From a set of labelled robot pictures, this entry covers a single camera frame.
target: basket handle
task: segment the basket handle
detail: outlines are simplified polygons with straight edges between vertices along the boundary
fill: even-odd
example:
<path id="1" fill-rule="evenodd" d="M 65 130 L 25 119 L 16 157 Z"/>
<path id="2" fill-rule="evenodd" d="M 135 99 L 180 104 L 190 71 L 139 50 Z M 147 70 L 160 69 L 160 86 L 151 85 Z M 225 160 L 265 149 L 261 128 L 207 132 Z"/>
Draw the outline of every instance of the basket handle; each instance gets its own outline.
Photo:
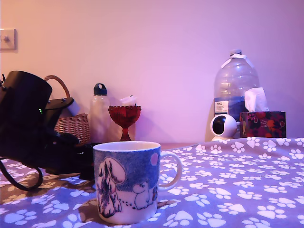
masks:
<path id="1" fill-rule="evenodd" d="M 58 81 L 59 84 L 61 84 L 62 88 L 64 89 L 64 91 L 65 91 L 65 93 L 66 93 L 66 97 L 67 97 L 67 98 L 70 98 L 70 97 L 71 97 L 70 92 L 69 92 L 69 90 L 67 89 L 67 86 L 64 84 L 64 82 L 63 82 L 59 77 L 57 77 L 57 76 L 55 76 L 55 75 L 48 75 L 48 76 L 46 76 L 46 77 L 44 78 L 44 80 L 45 80 L 46 82 L 47 82 L 48 80 L 50 80 L 50 79 L 54 79 L 54 80 Z"/>

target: floral tissue box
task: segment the floral tissue box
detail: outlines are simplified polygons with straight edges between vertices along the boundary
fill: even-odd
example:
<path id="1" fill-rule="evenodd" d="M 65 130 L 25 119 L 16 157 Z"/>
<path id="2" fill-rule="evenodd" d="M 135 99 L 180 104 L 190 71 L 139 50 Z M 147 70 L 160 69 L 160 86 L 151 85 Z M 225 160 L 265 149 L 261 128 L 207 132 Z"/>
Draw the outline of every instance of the floral tissue box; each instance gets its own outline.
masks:
<path id="1" fill-rule="evenodd" d="M 240 113 L 240 137 L 286 138 L 285 112 Z"/>

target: white security camera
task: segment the white security camera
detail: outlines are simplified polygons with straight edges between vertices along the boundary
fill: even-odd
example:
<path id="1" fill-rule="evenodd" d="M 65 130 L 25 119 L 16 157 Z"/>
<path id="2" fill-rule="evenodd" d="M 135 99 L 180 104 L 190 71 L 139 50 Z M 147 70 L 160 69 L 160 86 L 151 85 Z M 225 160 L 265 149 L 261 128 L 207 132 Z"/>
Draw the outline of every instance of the white security camera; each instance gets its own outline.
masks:
<path id="1" fill-rule="evenodd" d="M 215 135 L 212 141 L 232 139 L 237 132 L 237 127 L 237 122 L 231 115 L 215 116 L 210 123 L 211 132 Z"/>

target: wall plate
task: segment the wall plate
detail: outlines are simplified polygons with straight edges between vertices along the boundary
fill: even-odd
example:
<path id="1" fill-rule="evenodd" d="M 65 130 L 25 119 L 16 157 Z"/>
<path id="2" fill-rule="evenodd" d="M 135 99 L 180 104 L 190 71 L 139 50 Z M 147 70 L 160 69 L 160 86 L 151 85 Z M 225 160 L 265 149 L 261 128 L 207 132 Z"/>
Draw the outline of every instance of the wall plate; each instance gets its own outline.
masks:
<path id="1" fill-rule="evenodd" d="M 0 30 L 0 49 L 1 50 L 15 50 L 16 30 L 15 29 L 3 29 Z"/>

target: mug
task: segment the mug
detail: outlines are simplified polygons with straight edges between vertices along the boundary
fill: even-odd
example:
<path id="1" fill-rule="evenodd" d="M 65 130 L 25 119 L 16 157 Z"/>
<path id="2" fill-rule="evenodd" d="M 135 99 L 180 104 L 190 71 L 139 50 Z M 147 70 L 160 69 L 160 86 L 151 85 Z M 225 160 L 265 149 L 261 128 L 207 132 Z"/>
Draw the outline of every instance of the mug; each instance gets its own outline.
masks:
<path id="1" fill-rule="evenodd" d="M 158 191 L 172 189 L 181 178 L 182 164 L 172 152 L 161 152 L 155 142 L 109 142 L 93 147 L 99 217 L 127 225 L 151 218 Z M 158 184 L 160 159 L 172 156 L 177 173 L 172 182 Z"/>

